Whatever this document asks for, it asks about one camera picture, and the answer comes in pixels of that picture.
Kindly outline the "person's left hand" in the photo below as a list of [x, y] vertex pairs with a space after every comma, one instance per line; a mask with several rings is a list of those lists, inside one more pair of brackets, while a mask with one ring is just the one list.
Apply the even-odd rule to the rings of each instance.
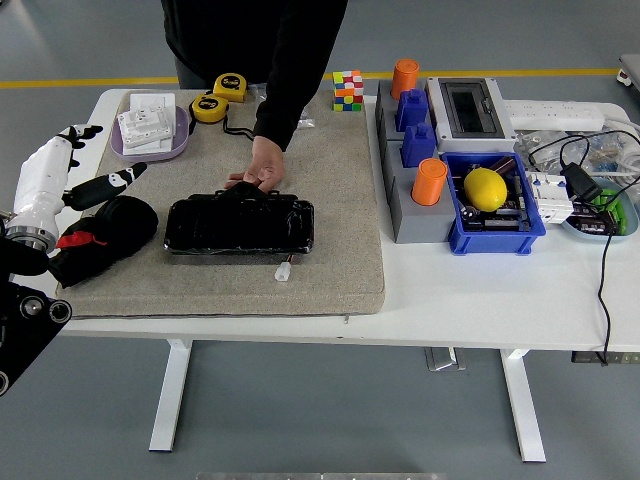
[[284, 154], [281, 148], [266, 137], [255, 136], [251, 162], [243, 172], [230, 174], [224, 188], [229, 189], [243, 181], [269, 193], [278, 186], [284, 175]]

